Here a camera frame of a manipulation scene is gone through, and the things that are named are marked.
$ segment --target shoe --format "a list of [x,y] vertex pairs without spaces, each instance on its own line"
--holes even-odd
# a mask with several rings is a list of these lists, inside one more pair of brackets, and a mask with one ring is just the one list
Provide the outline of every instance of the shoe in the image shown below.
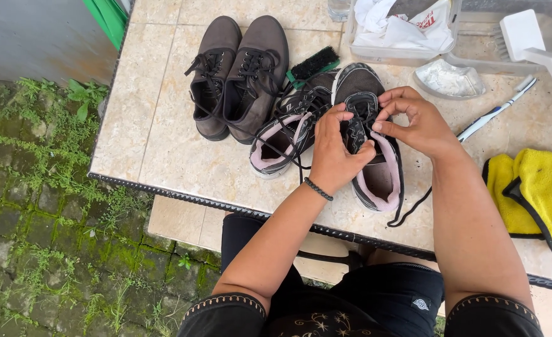
[[274,111],[274,117],[258,131],[251,144],[253,172],[264,179],[284,173],[290,163],[309,149],[315,141],[317,120],[328,111],[332,83],[338,69],[318,73],[309,78],[294,94],[289,83]]
[[184,73],[188,76],[195,71],[190,95],[195,103],[193,119],[197,131],[214,142],[229,134],[228,126],[220,121],[224,106],[222,93],[241,39],[241,28],[235,20],[227,16],[217,17],[207,27],[199,54]]
[[372,68],[359,62],[351,63],[336,75],[332,104],[345,102],[347,111],[355,115],[341,122],[343,142],[351,154],[356,154],[368,139],[376,144],[376,157],[351,181],[356,198],[370,211],[397,210],[396,220],[405,193],[399,145],[396,139],[372,131],[380,112],[378,96],[384,91]]
[[251,22],[224,87],[224,119],[235,139],[250,145],[268,120],[288,69],[284,29],[266,15]]

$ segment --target wall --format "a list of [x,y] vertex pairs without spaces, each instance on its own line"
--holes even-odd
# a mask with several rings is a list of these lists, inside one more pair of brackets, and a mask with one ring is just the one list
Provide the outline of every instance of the wall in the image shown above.
[[81,0],[0,0],[0,80],[109,84],[117,56]]

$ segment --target tile tabletop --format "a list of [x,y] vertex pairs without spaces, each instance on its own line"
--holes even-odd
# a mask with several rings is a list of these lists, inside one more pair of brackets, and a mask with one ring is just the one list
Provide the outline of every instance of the tile tabletop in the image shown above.
[[[191,77],[184,71],[197,55],[206,26],[228,15],[243,33],[254,18],[276,17],[285,29],[290,65],[331,45],[341,64],[352,62],[342,40],[343,25],[326,14],[326,1],[292,0],[137,0],[120,55],[107,110],[91,163],[100,175],[195,195],[216,202],[272,213],[299,183],[291,168],[274,180],[262,180],[251,171],[250,146],[227,137],[209,142],[198,134],[189,97]],[[390,89],[409,85],[414,68],[371,64]],[[434,103],[454,132],[507,101],[514,94],[516,77],[482,75],[487,92],[480,98],[449,101],[422,95]],[[552,151],[552,79],[538,74],[539,82],[510,109],[486,124],[464,147],[480,166],[490,157],[514,157],[523,148]],[[399,116],[395,122],[406,125]],[[402,213],[411,208],[431,184],[432,167],[424,155],[400,143],[406,193]],[[310,165],[312,149],[302,156]],[[372,213],[353,199],[349,186],[334,195],[317,218],[325,227],[375,237],[433,251],[432,204],[429,198],[398,228],[386,225],[393,212]],[[514,240],[529,273],[552,279],[552,253],[544,242]]]

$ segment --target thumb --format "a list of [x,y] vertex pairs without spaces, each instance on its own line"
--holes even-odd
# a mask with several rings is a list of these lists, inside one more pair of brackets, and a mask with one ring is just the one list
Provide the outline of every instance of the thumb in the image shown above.
[[357,151],[357,154],[354,155],[354,157],[362,163],[362,167],[369,163],[370,160],[374,159],[375,156],[376,149],[374,149],[374,141],[371,139],[363,142],[361,148]]
[[405,126],[400,126],[387,120],[375,122],[372,126],[372,130],[376,131],[377,133],[390,135],[391,137],[397,138],[402,142],[405,142],[404,138],[409,132],[409,129]]

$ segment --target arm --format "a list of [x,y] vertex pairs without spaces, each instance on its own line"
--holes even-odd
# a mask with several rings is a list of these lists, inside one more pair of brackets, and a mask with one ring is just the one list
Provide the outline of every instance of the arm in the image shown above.
[[[445,280],[447,314],[468,295],[493,293],[533,308],[524,266],[482,180],[436,107],[409,87],[379,97],[374,130],[398,138],[432,161],[434,251]],[[406,113],[410,125],[385,119]]]
[[[340,121],[350,119],[353,113],[344,110],[344,104],[336,105],[316,125],[310,180],[328,195],[334,195],[351,181],[376,155],[373,142],[365,142],[356,155],[347,152]],[[269,311],[270,298],[280,287],[326,202],[302,183],[228,265],[212,293],[245,293],[257,298]]]

